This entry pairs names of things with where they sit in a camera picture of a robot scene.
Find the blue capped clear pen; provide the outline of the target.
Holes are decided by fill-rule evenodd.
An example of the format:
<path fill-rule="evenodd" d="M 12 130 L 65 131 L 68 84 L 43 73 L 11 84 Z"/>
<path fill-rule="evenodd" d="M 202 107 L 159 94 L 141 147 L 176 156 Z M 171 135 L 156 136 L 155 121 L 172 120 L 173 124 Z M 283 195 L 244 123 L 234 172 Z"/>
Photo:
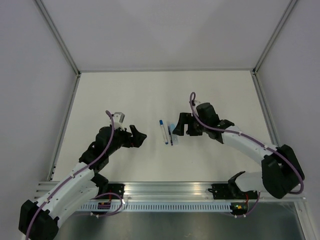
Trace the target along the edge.
<path fill-rule="evenodd" d="M 161 129 L 161 132 L 162 132 L 162 136 L 163 136 L 163 140 L 164 140 L 164 143 L 166 145 L 169 144 L 169 140 L 168 140 L 168 137 L 167 137 L 167 134 L 166 134 L 166 130 L 165 130 L 165 126 L 164 124 L 163 125 L 160 125 L 160 129 Z"/>

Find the purple ink pen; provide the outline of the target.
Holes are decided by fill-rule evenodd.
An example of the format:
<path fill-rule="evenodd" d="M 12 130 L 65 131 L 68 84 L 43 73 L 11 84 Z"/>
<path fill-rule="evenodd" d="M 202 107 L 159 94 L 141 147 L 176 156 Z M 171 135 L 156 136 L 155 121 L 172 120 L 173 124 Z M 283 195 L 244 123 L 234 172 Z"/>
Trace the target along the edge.
<path fill-rule="evenodd" d="M 171 146 L 173 146 L 173 145 L 174 145 L 174 143 L 173 143 L 173 138 L 172 138 L 171 128 L 170 128 L 170 126 L 169 126 L 169 125 L 167 126 L 167 130 L 168 130 L 168 135 L 169 135 L 170 145 L 171 145 Z"/>

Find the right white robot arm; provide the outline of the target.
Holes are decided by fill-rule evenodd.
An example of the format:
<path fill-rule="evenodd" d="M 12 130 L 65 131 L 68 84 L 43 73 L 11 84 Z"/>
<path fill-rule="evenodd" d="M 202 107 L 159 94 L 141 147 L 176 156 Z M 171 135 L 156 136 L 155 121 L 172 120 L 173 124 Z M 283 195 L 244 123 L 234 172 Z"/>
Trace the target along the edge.
<path fill-rule="evenodd" d="M 250 159 L 261 169 L 257 172 L 240 171 L 228 180 L 228 194 L 235 199 L 246 192 L 266 191 L 276 199 L 287 194 L 300 194 L 305 175 L 294 150 L 282 146 L 267 145 L 242 133 L 231 121 L 220 119 L 214 107 L 206 102 L 191 102 L 191 113 L 181 112 L 175 129 L 177 136 L 201 136 L 232 147 Z"/>

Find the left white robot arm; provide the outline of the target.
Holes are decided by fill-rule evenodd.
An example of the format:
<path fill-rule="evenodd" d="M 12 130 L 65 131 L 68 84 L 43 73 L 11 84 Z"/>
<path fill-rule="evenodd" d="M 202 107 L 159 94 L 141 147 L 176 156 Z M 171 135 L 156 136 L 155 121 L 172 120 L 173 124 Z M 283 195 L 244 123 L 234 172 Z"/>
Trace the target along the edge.
<path fill-rule="evenodd" d="M 108 195 L 109 181 L 99 172 L 109 163 L 109 157 L 120 148 L 139 148 L 147 138 L 134 125 L 129 128 L 102 127 L 67 177 L 36 201 L 23 203 L 18 229 L 27 240 L 53 240 L 83 204 Z"/>

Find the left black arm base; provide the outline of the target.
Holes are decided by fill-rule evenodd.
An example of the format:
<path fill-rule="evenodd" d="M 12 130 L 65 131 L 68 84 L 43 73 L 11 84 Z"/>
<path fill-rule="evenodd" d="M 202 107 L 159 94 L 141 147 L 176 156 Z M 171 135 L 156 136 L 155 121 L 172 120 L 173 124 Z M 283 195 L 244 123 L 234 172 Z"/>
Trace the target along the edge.
<path fill-rule="evenodd" d="M 121 198 L 125 192 L 125 184 L 123 183 L 109 183 L 109 180 L 100 175 L 95 174 L 95 176 L 91 179 L 93 183 L 98 187 L 98 194 L 95 199 L 105 199 L 105 200 L 118 200 L 119 198 L 116 195 L 119 195 Z"/>

